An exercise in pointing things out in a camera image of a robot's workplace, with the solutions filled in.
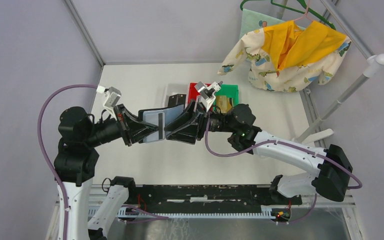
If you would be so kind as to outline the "yellow cream children's jacket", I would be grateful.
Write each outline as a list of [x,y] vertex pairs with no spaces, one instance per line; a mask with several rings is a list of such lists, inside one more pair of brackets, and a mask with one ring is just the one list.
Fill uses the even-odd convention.
[[351,46],[345,34],[313,21],[301,29],[293,20],[245,33],[217,74],[250,62],[249,83],[270,92],[295,93],[333,79]]

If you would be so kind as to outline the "pink clothes hanger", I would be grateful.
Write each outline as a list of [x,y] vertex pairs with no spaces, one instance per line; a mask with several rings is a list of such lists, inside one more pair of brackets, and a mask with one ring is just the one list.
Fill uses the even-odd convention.
[[300,20],[309,20],[310,22],[313,22],[314,20],[309,16],[310,5],[311,5],[311,0],[308,0],[306,2],[305,12],[300,17],[294,19],[293,21],[296,22]]

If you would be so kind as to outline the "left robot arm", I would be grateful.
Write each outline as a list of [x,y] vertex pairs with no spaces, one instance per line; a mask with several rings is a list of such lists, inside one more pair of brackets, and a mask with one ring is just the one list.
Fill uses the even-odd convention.
[[94,122],[95,117],[82,107],[66,109],[59,117],[61,139],[54,160],[58,192],[61,197],[60,232],[62,240],[105,240],[108,229],[123,203],[137,198],[131,177],[116,177],[114,193],[104,200],[95,217],[88,220],[89,196],[99,159],[96,147],[117,139],[131,146],[158,132],[155,124],[140,120],[123,104],[114,108],[115,116]]

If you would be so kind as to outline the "white plastic bin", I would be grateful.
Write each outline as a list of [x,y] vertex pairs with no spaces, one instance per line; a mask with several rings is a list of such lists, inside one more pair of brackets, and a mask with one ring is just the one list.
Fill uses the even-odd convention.
[[173,95],[182,95],[184,97],[184,105],[188,99],[189,84],[187,83],[167,83],[162,92],[162,107],[167,107],[169,104],[169,98]]

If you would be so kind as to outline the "green clothes hanger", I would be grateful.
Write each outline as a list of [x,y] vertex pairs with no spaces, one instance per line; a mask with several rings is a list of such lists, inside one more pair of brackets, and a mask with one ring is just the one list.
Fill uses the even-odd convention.
[[327,25],[331,29],[333,29],[333,30],[337,29],[336,26],[328,20],[327,16],[320,14],[316,10],[312,9],[309,6],[309,3],[307,3],[305,0],[297,0],[296,2],[298,2],[298,4],[304,9],[304,11],[290,7],[290,6],[287,6],[287,3],[288,3],[287,0],[285,1],[285,3],[277,3],[274,0],[269,1],[269,3],[271,5],[276,6],[278,8],[281,8],[283,10],[289,10],[289,11],[292,11],[292,12],[295,12],[298,14],[302,14],[302,15],[305,15],[306,13],[311,14],[312,16],[316,17],[321,23]]

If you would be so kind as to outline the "light green towel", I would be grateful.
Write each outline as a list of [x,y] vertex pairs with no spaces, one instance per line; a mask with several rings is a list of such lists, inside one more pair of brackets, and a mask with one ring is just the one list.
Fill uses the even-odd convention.
[[258,66],[272,62],[275,70],[284,69],[282,63],[303,32],[294,21],[282,21],[253,10],[242,12],[240,38],[229,56],[239,63],[248,59]]

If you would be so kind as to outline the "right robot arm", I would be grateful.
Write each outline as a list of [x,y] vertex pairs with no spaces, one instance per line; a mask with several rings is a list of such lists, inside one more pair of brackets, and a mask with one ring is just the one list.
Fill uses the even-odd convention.
[[[191,101],[186,109],[164,126],[166,139],[195,144],[204,139],[205,147],[214,156],[231,158],[242,154],[269,157],[295,166],[303,173],[277,175],[269,187],[269,199],[282,204],[298,195],[318,194],[325,199],[342,202],[353,179],[362,187],[361,181],[353,175],[353,167],[340,146],[329,148],[311,147],[285,140],[263,131],[254,125],[256,117],[247,104],[237,104],[228,112],[207,111],[202,103]],[[228,143],[233,153],[217,153],[209,146],[209,133],[230,133]]]

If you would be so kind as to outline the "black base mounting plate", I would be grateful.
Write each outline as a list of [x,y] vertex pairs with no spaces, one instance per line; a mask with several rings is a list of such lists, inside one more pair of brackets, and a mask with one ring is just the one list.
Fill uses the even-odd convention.
[[301,205],[300,196],[286,198],[267,185],[136,185],[127,205],[153,214],[260,213],[262,207]]

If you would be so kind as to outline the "red plastic bin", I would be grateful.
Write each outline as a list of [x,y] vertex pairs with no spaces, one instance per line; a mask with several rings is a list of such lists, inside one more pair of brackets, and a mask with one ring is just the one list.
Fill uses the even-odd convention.
[[200,100],[202,99],[199,94],[199,92],[196,90],[195,85],[196,82],[191,82],[188,86],[188,92],[187,92],[187,100],[185,106],[189,105],[192,101],[195,101],[196,103],[199,103]]

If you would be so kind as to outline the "green plastic bin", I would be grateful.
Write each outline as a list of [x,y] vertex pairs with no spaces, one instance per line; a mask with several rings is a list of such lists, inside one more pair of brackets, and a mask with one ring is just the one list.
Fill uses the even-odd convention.
[[227,96],[233,99],[234,106],[239,104],[239,87],[233,84],[223,84],[215,96]]

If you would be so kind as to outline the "cards in green bin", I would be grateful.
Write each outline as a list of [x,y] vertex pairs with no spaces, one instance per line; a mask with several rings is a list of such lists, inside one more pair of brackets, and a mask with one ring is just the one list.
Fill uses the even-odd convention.
[[234,106],[234,100],[226,95],[216,96],[216,106],[220,108],[220,112],[225,114]]

